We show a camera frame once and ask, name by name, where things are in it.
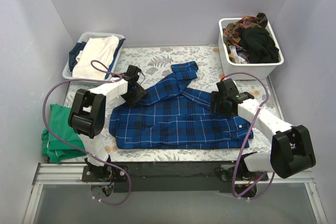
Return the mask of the blue plaid long sleeve shirt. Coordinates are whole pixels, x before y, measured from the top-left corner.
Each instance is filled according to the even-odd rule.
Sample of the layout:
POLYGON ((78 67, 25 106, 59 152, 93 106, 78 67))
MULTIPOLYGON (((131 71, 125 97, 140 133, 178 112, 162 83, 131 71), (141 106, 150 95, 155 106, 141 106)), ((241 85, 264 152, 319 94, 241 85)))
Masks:
POLYGON ((136 106, 124 103, 113 109, 109 133, 119 149, 241 148, 245 138, 254 137, 248 121, 211 113, 211 94, 189 88, 197 79, 196 62, 171 68, 136 106))

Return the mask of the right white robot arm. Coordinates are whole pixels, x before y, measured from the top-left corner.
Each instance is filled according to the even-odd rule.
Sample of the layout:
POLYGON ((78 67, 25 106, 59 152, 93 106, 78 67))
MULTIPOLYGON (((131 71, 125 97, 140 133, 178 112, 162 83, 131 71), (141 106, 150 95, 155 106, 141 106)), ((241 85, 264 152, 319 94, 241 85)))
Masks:
POLYGON ((216 85, 218 90, 212 92, 211 112, 240 116, 271 142, 270 152, 244 154, 239 159, 237 173, 242 180, 251 180, 257 172, 274 172, 288 178, 316 165, 310 133, 305 126, 293 126, 263 109, 250 93, 239 92, 232 79, 216 85))

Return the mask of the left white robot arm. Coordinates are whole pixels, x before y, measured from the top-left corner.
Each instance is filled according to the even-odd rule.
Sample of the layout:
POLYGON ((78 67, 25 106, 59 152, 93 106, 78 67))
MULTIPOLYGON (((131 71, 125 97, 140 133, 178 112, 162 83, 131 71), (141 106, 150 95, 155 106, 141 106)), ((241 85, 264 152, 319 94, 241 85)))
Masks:
POLYGON ((122 79, 111 80, 96 88, 79 89, 74 97, 68 124, 73 128, 89 153, 85 162, 89 175, 98 181, 106 182, 112 177, 111 162, 104 149, 101 131, 105 124, 106 105, 117 97, 122 97, 127 105, 134 107, 146 96, 146 91, 138 84, 142 70, 129 65, 122 79))

